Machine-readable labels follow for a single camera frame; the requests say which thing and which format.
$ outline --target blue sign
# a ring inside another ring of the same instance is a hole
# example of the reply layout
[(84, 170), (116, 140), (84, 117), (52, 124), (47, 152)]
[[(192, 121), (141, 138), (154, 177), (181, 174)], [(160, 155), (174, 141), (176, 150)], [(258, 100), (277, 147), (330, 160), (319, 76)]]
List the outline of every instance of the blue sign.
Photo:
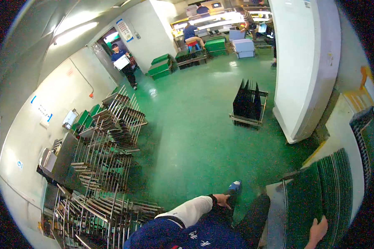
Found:
[(18, 161), (18, 162), (17, 162), (17, 165), (18, 165), (18, 167), (20, 167), (20, 168), (22, 169), (22, 167), (23, 167), (23, 163), (21, 163), (21, 161)]

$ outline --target cart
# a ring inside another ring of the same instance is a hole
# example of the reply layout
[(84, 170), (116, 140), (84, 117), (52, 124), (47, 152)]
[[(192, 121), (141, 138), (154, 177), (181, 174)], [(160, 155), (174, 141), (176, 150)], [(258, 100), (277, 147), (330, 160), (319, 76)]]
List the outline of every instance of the cart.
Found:
[[(255, 91), (254, 90), (249, 90), (252, 94), (255, 94)], [(265, 91), (259, 91), (259, 96), (261, 97), (264, 97), (264, 104), (262, 104), (262, 112), (261, 112), (261, 115), (260, 115), (260, 120), (253, 120), (253, 119), (250, 119), (250, 118), (246, 118), (246, 117), (241, 117), (241, 116), (238, 116), (238, 115), (234, 115), (234, 112), (231, 112), (229, 114), (229, 117), (230, 119), (233, 120), (233, 124), (234, 125), (237, 125), (238, 122), (241, 122), (241, 123), (246, 123), (246, 124), (249, 124), (249, 125), (252, 125), (252, 126), (259, 126), (259, 127), (262, 127), (263, 126), (263, 115), (264, 115), (264, 110), (266, 108), (266, 102), (267, 102), (267, 97), (269, 95), (269, 92), (265, 92)]]

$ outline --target stool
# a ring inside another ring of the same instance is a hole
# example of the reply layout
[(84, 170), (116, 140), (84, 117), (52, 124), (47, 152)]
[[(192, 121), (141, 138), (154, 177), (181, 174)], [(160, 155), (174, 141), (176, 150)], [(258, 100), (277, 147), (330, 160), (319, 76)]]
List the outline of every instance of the stool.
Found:
[(195, 46), (195, 50), (199, 51), (201, 50), (201, 48), (198, 46), (198, 42), (197, 41), (193, 41), (191, 43), (187, 43), (187, 46), (188, 46), (188, 50), (191, 52), (191, 50), (193, 49), (193, 47)]

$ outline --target white box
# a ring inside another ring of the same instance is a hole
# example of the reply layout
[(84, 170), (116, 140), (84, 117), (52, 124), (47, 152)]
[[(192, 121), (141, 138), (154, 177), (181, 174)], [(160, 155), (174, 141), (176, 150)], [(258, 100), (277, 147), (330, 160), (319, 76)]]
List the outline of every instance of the white box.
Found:
[(232, 41), (236, 52), (247, 52), (247, 51), (254, 51), (255, 46), (254, 42), (251, 39), (241, 39), (241, 40), (234, 40)]
[(114, 66), (117, 69), (122, 70), (122, 68), (126, 67), (129, 63), (130, 63), (129, 58), (126, 55), (123, 55), (122, 57), (120, 57), (118, 60), (114, 62)]
[(255, 57), (255, 52), (254, 51), (238, 52), (237, 57), (238, 58)]

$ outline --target blue polo shirt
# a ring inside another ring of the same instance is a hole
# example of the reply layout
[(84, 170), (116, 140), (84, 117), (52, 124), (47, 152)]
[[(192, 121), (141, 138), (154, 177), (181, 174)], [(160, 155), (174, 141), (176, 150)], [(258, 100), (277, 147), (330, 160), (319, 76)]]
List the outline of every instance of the blue polo shirt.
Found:
[(202, 18), (210, 16), (209, 14), (205, 14), (209, 12), (209, 8), (205, 6), (201, 6), (197, 9), (197, 14), (200, 14)]
[(189, 27), (185, 27), (183, 29), (183, 34), (184, 34), (184, 41), (188, 38), (191, 38), (191, 37), (194, 37), (195, 36), (195, 32), (194, 30), (197, 30), (198, 28), (195, 27), (195, 26), (189, 26)]
[(117, 61), (124, 54), (126, 54), (126, 51), (124, 51), (123, 49), (120, 49), (119, 52), (115, 52), (112, 54), (111, 61)]

